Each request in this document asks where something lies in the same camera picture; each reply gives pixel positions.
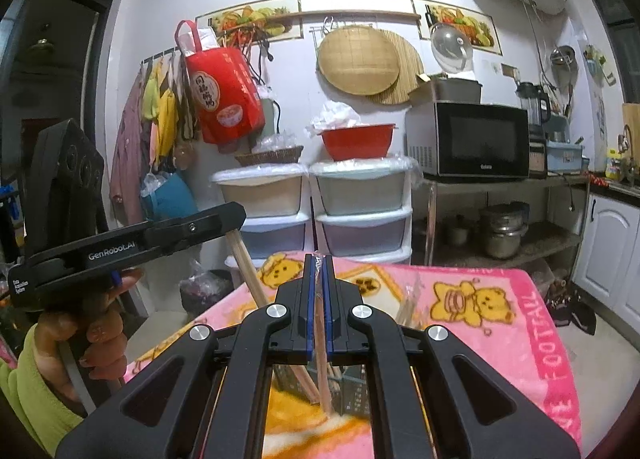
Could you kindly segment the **green sleeve forearm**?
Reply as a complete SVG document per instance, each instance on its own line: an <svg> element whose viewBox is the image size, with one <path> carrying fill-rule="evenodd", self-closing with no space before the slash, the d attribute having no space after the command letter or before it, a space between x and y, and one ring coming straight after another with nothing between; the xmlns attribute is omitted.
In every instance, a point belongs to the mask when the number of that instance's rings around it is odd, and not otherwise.
<svg viewBox="0 0 640 459"><path fill-rule="evenodd" d="M27 332L24 349L12 368L1 361L1 392L10 406L10 415L20 421L18 428L53 458L62 439L84 418L71 411L47 386L36 364L37 326Z"/></svg>

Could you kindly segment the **left hand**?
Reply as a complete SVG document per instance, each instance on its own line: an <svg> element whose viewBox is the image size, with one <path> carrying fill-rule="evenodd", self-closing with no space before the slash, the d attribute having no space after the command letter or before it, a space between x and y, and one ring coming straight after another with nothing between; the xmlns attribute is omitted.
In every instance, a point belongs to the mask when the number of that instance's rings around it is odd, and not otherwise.
<svg viewBox="0 0 640 459"><path fill-rule="evenodd" d="M99 315L90 321L76 319L66 313L44 313L38 319L34 332L37 370L54 395L76 413L82 413L84 409L58 352L58 345L81 330L87 347L77 363L89 372L89 378L105 381L122 378L127 368L127 337L114 302L136 286L143 274L142 268L123 271L120 284L98 297L101 303Z"/></svg>

